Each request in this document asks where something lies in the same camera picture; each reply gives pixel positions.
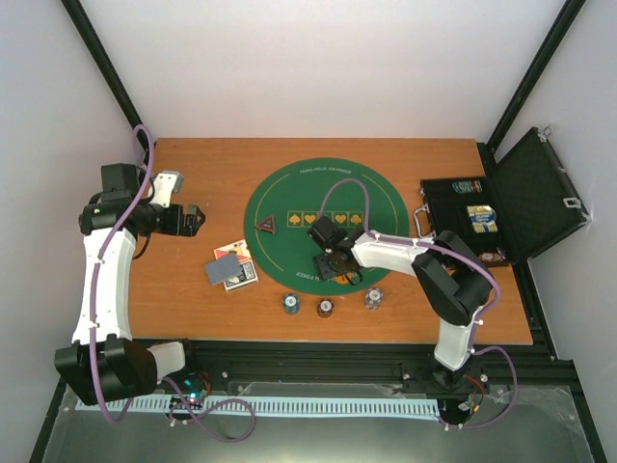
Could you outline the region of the dark red poker chip stack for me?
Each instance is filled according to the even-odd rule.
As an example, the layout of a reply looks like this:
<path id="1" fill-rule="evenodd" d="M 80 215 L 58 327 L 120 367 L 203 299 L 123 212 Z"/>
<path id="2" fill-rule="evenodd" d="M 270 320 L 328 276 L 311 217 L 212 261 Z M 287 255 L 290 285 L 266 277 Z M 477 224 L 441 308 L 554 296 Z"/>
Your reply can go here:
<path id="1" fill-rule="evenodd" d="M 334 312 L 334 304 L 330 299 L 322 299 L 317 304 L 317 314 L 322 318 L 330 317 Z"/>

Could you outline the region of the black red triangular dealer button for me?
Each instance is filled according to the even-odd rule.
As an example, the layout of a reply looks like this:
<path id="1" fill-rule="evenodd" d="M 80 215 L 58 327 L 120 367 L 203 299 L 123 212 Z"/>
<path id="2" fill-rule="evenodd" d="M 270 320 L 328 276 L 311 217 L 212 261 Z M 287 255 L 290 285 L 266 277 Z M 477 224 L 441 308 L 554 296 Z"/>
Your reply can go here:
<path id="1" fill-rule="evenodd" d="M 258 221 L 255 224 L 255 228 L 258 231 L 261 231 L 261 232 L 268 232 L 268 233 L 271 233 L 271 234 L 276 234 L 277 233 L 277 226 L 276 226 L 276 218 L 275 218 L 275 216 L 273 214 L 268 215 L 263 220 Z"/>

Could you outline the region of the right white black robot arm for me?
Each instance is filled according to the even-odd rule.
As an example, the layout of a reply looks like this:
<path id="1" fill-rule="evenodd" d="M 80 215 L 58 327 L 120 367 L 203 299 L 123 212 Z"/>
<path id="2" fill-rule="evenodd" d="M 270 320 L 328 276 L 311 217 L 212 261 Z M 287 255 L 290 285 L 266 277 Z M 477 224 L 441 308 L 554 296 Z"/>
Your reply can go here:
<path id="1" fill-rule="evenodd" d="M 474 354 L 482 314 L 501 297 L 496 278 L 462 238 L 443 231 L 434 238 L 410 238 L 370 229 L 347 232 L 321 216 L 308 229 L 321 253 L 313 258 L 320 280 L 362 278 L 364 268 L 382 268 L 416 278 L 440 319 L 432 375 L 451 390 Z"/>

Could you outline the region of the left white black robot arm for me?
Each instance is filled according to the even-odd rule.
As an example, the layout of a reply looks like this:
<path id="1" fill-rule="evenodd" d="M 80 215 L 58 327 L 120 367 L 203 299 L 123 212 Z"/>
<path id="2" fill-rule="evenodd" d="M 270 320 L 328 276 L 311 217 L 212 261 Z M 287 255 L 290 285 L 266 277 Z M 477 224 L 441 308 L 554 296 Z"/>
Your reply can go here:
<path id="1" fill-rule="evenodd" d="M 149 395 L 165 376 L 183 389 L 199 381 L 201 365 L 190 357 L 189 341 L 147 347 L 133 339 L 128 316 L 139 237 L 193 237 L 205 221 L 196 205 L 173 203 L 182 181 L 177 171 L 105 165 L 101 191 L 78 218 L 86 254 L 82 307 L 71 344 L 56 350 L 54 365 L 86 405 Z"/>

